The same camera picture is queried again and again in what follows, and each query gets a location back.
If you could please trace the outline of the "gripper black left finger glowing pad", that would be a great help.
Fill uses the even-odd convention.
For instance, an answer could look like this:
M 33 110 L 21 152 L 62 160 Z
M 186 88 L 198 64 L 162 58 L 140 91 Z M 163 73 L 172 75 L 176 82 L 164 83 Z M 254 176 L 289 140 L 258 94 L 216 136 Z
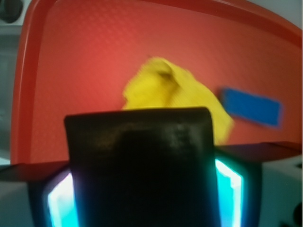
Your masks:
M 2 227 L 78 227 L 68 163 L 0 167 Z

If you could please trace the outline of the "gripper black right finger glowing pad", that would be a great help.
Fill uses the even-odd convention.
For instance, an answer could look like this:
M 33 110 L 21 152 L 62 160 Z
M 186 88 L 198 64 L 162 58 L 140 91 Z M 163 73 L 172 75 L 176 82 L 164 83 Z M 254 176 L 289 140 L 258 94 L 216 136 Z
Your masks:
M 302 226 L 301 144 L 226 145 L 215 154 L 221 226 Z

